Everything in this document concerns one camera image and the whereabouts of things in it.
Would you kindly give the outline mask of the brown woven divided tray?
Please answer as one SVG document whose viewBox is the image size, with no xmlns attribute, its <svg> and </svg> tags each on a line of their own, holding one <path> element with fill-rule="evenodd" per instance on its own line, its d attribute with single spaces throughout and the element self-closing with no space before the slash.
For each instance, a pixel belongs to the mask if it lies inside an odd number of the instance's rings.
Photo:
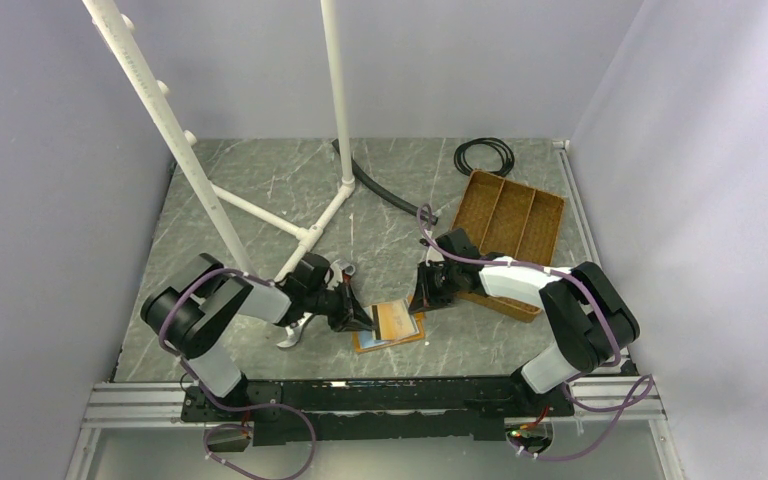
<svg viewBox="0 0 768 480">
<path fill-rule="evenodd" d="M 452 222 L 483 254 L 503 253 L 519 261 L 550 265 L 565 200 L 555 194 L 475 171 Z"/>
</svg>

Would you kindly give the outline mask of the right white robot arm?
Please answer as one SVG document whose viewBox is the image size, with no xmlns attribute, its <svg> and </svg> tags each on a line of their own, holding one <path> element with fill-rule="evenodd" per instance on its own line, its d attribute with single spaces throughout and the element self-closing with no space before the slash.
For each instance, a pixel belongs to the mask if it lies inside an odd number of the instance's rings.
<svg viewBox="0 0 768 480">
<path fill-rule="evenodd" d="M 410 312 L 442 309 L 471 294 L 518 301 L 546 315 L 552 341 L 511 376 L 511 401 L 524 415 L 538 413 L 560 385 L 618 361 L 640 336 L 634 314 L 594 262 L 561 268 L 483 255 L 461 228 L 421 242 L 428 252 L 418 265 Z"/>
</svg>

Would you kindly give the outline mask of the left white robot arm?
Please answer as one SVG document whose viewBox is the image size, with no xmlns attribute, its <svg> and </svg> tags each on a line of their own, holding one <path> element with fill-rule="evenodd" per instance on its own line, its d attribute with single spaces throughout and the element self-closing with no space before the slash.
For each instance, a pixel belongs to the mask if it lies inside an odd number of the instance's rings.
<svg viewBox="0 0 768 480">
<path fill-rule="evenodd" d="M 350 275 L 325 257 L 306 253 L 278 281 L 224 266 L 201 253 L 169 277 L 140 309 L 161 348 L 178 357 L 208 393 L 208 407 L 224 420 L 250 405 L 248 380 L 220 339 L 238 315 L 279 328 L 323 316 L 335 332 L 371 331 L 372 318 L 356 298 Z"/>
</svg>

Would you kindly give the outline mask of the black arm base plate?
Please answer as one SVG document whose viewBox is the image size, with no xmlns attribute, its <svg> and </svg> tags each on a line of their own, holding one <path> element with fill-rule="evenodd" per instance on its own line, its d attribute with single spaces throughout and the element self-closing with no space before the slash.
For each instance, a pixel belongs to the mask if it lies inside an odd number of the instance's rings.
<svg viewBox="0 0 768 480">
<path fill-rule="evenodd" d="M 505 375 L 252 380 L 257 446 L 287 442 L 470 437 L 501 441 L 532 418 L 570 417 L 557 389 L 532 395 Z"/>
</svg>

